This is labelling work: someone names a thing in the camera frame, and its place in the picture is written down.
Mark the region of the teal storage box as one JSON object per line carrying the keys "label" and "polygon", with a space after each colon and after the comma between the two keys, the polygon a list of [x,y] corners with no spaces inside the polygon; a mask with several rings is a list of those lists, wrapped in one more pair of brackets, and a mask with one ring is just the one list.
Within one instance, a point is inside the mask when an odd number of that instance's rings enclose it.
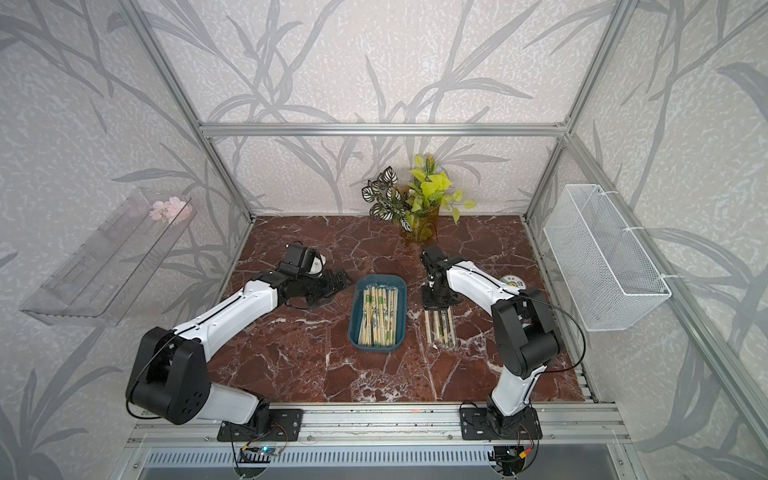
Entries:
{"label": "teal storage box", "polygon": [[366,352],[391,353],[406,334],[407,286],[395,275],[374,274],[355,288],[348,339]]}

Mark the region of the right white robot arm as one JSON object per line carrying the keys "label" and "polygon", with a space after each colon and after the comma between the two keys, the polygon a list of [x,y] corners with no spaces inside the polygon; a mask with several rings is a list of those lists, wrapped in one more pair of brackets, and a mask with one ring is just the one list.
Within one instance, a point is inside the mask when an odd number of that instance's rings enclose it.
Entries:
{"label": "right white robot arm", "polygon": [[538,290],[520,290],[491,277],[460,256],[435,248],[421,255],[427,273],[422,302],[427,310],[447,310],[466,298],[493,320],[504,369],[491,393],[489,410],[511,418],[530,405],[538,377],[562,350],[549,304]]}

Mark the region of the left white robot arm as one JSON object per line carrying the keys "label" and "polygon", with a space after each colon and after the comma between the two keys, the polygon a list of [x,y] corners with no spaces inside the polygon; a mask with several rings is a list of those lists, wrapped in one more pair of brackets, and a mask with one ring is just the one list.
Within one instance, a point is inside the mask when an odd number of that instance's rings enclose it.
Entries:
{"label": "left white robot arm", "polygon": [[208,362],[255,320],[292,298],[309,307],[329,302],[353,280],[343,270],[291,277],[261,272],[242,289],[198,317],[172,329],[155,327],[142,337],[126,389],[126,404],[175,425],[191,420],[248,424],[261,400],[212,382]]}

